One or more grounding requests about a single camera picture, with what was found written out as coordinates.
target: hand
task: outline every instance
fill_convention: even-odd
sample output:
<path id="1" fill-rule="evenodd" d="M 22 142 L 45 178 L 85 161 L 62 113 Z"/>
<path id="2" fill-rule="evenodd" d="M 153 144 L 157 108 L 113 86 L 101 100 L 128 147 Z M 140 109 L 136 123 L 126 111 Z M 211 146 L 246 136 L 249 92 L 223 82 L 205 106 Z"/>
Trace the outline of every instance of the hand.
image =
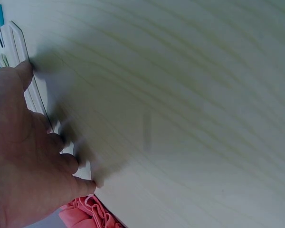
<path id="1" fill-rule="evenodd" d="M 28 61 L 0 69 L 0 228 L 27 226 L 95 191 L 93 181 L 72 175 L 78 163 L 60 154 L 64 144 L 48 133 L 46 117 L 27 109 L 32 76 Z"/>

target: table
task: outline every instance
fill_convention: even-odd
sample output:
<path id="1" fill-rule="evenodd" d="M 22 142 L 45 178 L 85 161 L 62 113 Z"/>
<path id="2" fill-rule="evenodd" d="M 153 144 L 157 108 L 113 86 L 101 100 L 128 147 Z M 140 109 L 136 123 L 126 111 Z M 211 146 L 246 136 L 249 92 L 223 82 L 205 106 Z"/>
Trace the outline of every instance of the table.
<path id="1" fill-rule="evenodd" d="M 125 225 L 285 228 L 285 0 L 2 5 Z"/>

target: wooden panel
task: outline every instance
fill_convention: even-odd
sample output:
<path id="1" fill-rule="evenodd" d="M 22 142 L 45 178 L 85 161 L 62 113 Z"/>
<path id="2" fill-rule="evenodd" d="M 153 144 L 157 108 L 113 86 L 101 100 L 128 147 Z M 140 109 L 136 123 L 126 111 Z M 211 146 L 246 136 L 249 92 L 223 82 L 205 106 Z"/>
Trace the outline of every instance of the wooden panel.
<path id="1" fill-rule="evenodd" d="M 285 0 L 3 7 L 128 227 L 285 227 Z"/>

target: finger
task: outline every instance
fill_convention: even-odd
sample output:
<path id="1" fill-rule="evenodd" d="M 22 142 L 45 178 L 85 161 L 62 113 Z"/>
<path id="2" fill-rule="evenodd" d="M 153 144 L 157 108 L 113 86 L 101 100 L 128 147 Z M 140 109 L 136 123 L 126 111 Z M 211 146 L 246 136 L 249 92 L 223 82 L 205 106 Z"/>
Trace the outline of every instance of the finger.
<path id="1" fill-rule="evenodd" d="M 29 61 L 24 61 L 16 66 L 15 70 L 22 81 L 23 91 L 26 91 L 33 78 L 33 66 Z"/>
<path id="2" fill-rule="evenodd" d="M 35 112 L 31 111 L 31 114 L 32 114 L 32 117 L 34 118 L 34 120 L 37 122 L 40 122 L 42 124 L 42 127 L 44 127 L 44 129 L 48 133 L 51 129 L 51 125 L 49 123 L 48 118 L 41 113 L 35 113 Z"/>
<path id="3" fill-rule="evenodd" d="M 65 144 L 63 143 L 63 140 L 61 139 L 59 134 L 56 133 L 51 133 L 48 134 L 48 139 L 49 139 L 49 143 L 50 143 L 50 151 L 53 153 L 60 153 Z"/>
<path id="4" fill-rule="evenodd" d="M 67 172 L 69 172 L 70 174 L 74 174 L 77 172 L 79 165 L 73 155 L 69 153 L 63 153 L 59 157 L 61 158 L 62 164 L 65 166 Z"/>
<path id="5" fill-rule="evenodd" d="M 78 190 L 75 193 L 74 198 L 94 194 L 94 192 L 96 190 L 96 184 L 94 181 L 84 180 L 84 179 L 81 179 L 79 177 L 74 177 L 74 178 L 75 178 L 75 180 L 77 182 L 77 186 L 78 186 Z"/>

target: white surface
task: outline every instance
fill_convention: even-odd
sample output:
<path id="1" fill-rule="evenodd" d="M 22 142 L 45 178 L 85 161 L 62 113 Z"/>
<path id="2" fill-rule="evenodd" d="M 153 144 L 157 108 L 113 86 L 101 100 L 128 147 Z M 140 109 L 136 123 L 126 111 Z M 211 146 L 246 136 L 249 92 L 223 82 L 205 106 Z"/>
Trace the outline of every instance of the white surface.
<path id="1" fill-rule="evenodd" d="M 48 112 L 68 121 L 128 227 L 285 228 L 285 0 L 3 10 Z"/>

